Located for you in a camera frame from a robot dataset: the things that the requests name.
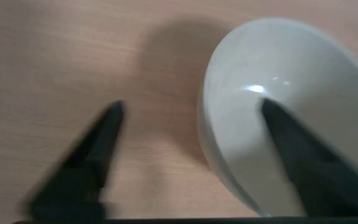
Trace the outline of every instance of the white bowl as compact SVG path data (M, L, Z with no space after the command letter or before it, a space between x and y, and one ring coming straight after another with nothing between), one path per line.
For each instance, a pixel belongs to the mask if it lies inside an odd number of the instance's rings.
M358 59L306 24L262 19L230 32L208 65L198 129L212 170L260 215L304 215L264 132L264 96L358 168Z

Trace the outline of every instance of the ceramic bowl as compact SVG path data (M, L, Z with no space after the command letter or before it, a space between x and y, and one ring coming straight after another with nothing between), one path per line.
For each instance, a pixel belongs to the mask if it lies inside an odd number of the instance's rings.
M212 170L260 215L304 215L265 132L263 97L358 168L358 59L309 25L262 19L230 32L208 65L198 131Z

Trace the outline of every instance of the wood grain surface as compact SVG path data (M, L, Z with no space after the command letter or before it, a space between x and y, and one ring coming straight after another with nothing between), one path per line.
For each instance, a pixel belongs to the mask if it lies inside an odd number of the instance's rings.
M109 102L127 120L103 200L115 218L249 217L197 140L207 62L233 28L298 19L358 55L358 0L0 0L0 223Z

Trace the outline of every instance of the wooden table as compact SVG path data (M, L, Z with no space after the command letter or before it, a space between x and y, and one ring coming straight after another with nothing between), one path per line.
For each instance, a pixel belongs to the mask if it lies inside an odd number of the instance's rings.
M358 55L358 0L0 0L0 223L109 102L126 100L110 217L249 217L197 140L206 64L233 28L287 17Z

